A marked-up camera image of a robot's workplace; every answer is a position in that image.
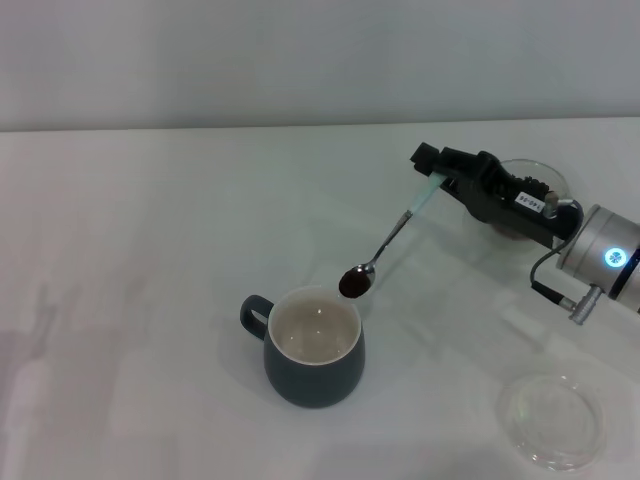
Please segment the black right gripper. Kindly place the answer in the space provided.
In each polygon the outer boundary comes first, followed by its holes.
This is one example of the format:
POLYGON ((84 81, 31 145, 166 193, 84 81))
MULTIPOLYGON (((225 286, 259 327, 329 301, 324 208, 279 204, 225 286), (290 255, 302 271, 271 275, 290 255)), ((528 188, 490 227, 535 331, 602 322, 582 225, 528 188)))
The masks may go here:
POLYGON ((580 210, 555 182, 538 172, 518 175, 512 165, 487 152, 439 150, 421 143, 410 161, 421 174, 453 174, 440 189, 466 201, 474 218, 548 249, 571 240, 582 226, 580 210))

